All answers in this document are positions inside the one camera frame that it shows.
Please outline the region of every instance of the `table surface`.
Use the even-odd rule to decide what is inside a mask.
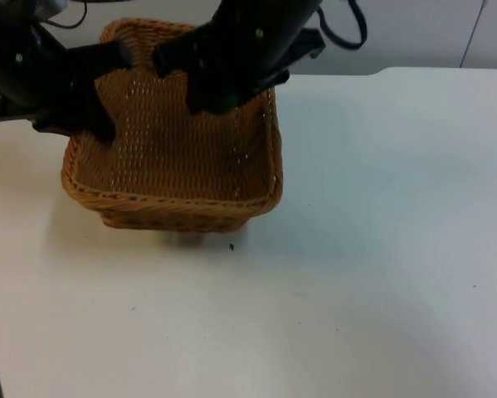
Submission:
[[[203,241],[103,226],[65,138],[0,124],[5,398],[497,398],[497,71],[296,76],[278,107],[281,204]]]

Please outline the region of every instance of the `woven basket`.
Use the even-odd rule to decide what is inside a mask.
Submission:
[[[124,40],[132,70],[97,80],[116,124],[111,145],[74,135],[62,168],[66,192],[114,228],[228,232],[272,210],[282,193],[281,137],[273,90],[234,112],[191,116],[183,73],[159,79],[153,46],[188,25],[123,19],[101,41]]]

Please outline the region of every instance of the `white wall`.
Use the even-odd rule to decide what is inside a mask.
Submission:
[[[485,3],[464,67],[497,68],[497,0]]]
[[[482,0],[358,0],[368,19],[369,40],[359,52],[328,44],[316,61],[306,59],[293,68],[303,74],[370,74],[388,66],[458,67],[470,39]],[[134,0],[91,4],[82,27],[74,31],[51,29],[67,46],[97,40],[103,26],[121,17],[151,17],[169,21],[204,23],[220,0]],[[358,37],[347,2],[326,0],[324,9],[334,30]],[[57,20],[73,23],[82,5],[70,3]],[[313,16],[310,26],[318,26]]]

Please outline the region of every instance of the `black cable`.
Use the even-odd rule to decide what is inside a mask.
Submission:
[[[80,25],[82,25],[82,22],[85,20],[86,15],[88,15],[88,0],[84,0],[84,14],[82,15],[82,18],[77,22],[74,23],[73,25],[61,25],[58,22],[53,22],[53,21],[44,21],[43,23],[46,23],[47,25],[51,25],[52,27],[58,27],[60,29],[66,29],[70,31],[71,29],[76,29]]]
[[[351,41],[344,40],[342,37],[333,32],[333,30],[329,27],[327,21],[325,20],[325,14],[322,7],[318,7],[316,12],[320,17],[320,29],[322,29],[322,32],[333,44],[346,50],[356,51],[361,48],[368,39],[368,25],[366,24],[366,18],[364,17],[363,11],[357,4],[357,0],[348,0],[348,4],[351,7],[351,11],[355,16],[355,19],[357,20],[358,29],[361,33],[361,40],[359,43],[353,43]]]

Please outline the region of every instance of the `robotic arm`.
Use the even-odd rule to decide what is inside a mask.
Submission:
[[[155,48],[158,76],[188,74],[191,113],[230,112],[285,83],[296,61],[324,50],[319,30],[303,28],[314,12],[333,43],[347,43],[327,27],[321,2],[222,0],[209,23]],[[348,2],[361,28],[361,42],[348,43],[356,50],[366,41],[366,22],[356,0]],[[66,49],[42,26],[65,7],[66,0],[0,0],[0,122],[28,119],[37,131],[66,136],[89,129],[110,142],[115,127],[94,81],[131,68],[131,54],[118,41]]]

